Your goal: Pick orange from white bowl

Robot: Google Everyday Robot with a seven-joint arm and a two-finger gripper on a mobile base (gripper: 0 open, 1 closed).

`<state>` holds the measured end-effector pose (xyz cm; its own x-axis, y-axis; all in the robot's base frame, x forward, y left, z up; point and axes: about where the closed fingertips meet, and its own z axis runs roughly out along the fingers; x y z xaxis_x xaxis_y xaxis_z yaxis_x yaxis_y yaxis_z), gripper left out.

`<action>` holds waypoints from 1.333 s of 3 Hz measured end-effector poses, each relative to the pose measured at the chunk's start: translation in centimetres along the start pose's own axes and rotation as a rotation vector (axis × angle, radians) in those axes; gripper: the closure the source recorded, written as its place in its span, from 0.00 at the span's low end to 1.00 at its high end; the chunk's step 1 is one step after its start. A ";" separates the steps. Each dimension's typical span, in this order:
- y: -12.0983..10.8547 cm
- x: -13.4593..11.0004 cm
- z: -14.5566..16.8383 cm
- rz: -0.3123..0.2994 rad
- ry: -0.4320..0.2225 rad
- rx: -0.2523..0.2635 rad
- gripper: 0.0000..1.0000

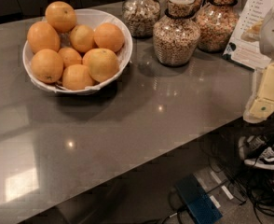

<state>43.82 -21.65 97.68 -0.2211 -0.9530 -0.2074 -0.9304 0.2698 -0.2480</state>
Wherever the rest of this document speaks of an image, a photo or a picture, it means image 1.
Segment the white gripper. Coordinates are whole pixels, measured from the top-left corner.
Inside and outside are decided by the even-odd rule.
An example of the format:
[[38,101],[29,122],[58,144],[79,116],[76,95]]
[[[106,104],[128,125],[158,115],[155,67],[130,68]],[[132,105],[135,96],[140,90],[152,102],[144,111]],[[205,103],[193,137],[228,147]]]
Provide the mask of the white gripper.
[[[260,52],[274,60],[274,6],[264,17],[259,41]],[[243,119],[249,123],[265,121],[274,113],[274,62],[253,73],[252,95]]]

